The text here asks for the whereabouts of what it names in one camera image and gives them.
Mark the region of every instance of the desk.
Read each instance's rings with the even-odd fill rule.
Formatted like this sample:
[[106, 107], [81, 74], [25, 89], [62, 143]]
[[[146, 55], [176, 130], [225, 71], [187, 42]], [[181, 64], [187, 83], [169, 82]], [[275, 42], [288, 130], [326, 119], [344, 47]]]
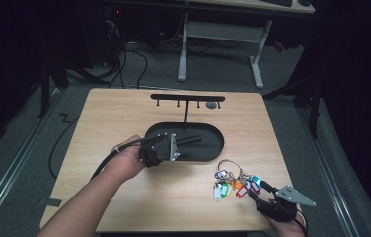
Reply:
[[[270, 228], [249, 197], [213, 199], [214, 173], [231, 159], [273, 186], [290, 184], [262, 96], [255, 93], [93, 89], [86, 101], [51, 198], [65, 204], [87, 184], [111, 149], [150, 126], [184, 117], [184, 103], [156, 101], [151, 94], [224, 96], [221, 109], [190, 102], [188, 121], [209, 123], [224, 136], [220, 156], [210, 162], [169, 162], [143, 170], [125, 183], [105, 212], [98, 232], [254, 231]], [[222, 168], [238, 174], [232, 164]], [[272, 198], [266, 191], [263, 199]], [[48, 206], [41, 226], [58, 210]]]
[[[204, 3], [204, 4], [217, 4], [231, 7], [244, 7], [256, 8], [272, 11], [283, 11], [290, 13], [309, 13], [315, 12], [312, 5], [309, 7], [302, 6], [297, 0], [293, 0], [291, 7], [283, 7], [276, 4], [265, 3], [260, 0], [189, 0], [187, 4], [191, 3]], [[256, 43], [257, 48], [254, 55], [250, 57], [250, 65], [253, 70], [254, 80], [259, 89], [263, 88], [263, 83], [260, 75], [259, 60], [265, 41], [272, 24], [272, 20], [266, 21], [263, 27], [245, 27], [228, 24], [218, 24], [210, 22], [190, 21], [188, 13], [185, 13], [184, 26], [183, 26], [183, 47], [180, 56], [179, 65], [179, 81], [186, 79], [186, 44], [188, 37], [207, 38], [215, 40], [235, 40], [249, 43]]]

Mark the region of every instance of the person's arm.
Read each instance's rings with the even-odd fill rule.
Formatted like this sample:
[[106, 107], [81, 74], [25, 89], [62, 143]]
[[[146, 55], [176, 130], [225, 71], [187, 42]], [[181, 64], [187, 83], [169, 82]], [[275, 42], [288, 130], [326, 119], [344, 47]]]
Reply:
[[[139, 138], [132, 136], [122, 144]], [[102, 173], [59, 209], [37, 236], [93, 236], [117, 190], [144, 167], [139, 161], [139, 146], [121, 151], [109, 161]]]

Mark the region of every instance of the pink key tag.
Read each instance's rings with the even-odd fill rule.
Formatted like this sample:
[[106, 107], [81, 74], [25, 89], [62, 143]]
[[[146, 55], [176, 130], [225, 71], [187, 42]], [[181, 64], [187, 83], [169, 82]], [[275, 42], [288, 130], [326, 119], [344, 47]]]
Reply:
[[254, 183], [254, 182], [248, 182], [248, 183], [250, 183], [251, 190], [254, 193], [256, 193], [257, 195], [259, 195], [261, 193], [261, 190], [260, 190], [259, 186], [256, 183]]

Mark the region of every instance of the wooden table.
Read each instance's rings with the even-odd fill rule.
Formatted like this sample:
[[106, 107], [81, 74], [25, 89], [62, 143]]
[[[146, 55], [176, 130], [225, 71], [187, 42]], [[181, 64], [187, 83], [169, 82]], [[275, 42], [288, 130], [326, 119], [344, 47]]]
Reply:
[[[213, 199], [219, 161], [279, 189], [291, 185], [262, 96], [256, 93], [93, 89], [86, 101], [51, 198], [62, 205], [86, 185], [111, 149], [133, 134], [144, 136], [162, 121], [183, 121], [184, 103], [156, 101], [151, 94], [224, 96], [221, 109], [190, 102], [188, 121], [209, 123], [225, 138], [220, 156], [210, 162], [164, 161], [125, 183], [111, 201], [97, 232], [255, 231], [270, 228], [247, 196]], [[222, 169], [238, 174], [231, 163]], [[272, 194], [262, 190], [262, 199]], [[58, 210], [48, 206], [40, 226]]]

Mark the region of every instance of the table leg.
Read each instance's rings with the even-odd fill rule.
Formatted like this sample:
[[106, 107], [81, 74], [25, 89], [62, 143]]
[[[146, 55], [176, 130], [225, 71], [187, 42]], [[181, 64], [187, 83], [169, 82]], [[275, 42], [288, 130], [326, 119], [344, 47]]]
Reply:
[[250, 57], [251, 68], [253, 69], [254, 80], [256, 81], [256, 87], [258, 89], [263, 88], [262, 78], [260, 75], [259, 69], [259, 60], [262, 53], [262, 49], [265, 45], [266, 38], [268, 37], [269, 29], [271, 28], [272, 20], [268, 20], [265, 24], [265, 27], [262, 30], [259, 46], [256, 51], [255, 56]]
[[188, 34], [188, 13], [185, 13], [185, 20], [183, 26], [183, 48], [180, 55], [179, 77], [178, 80], [183, 82], [186, 80], [186, 40]]

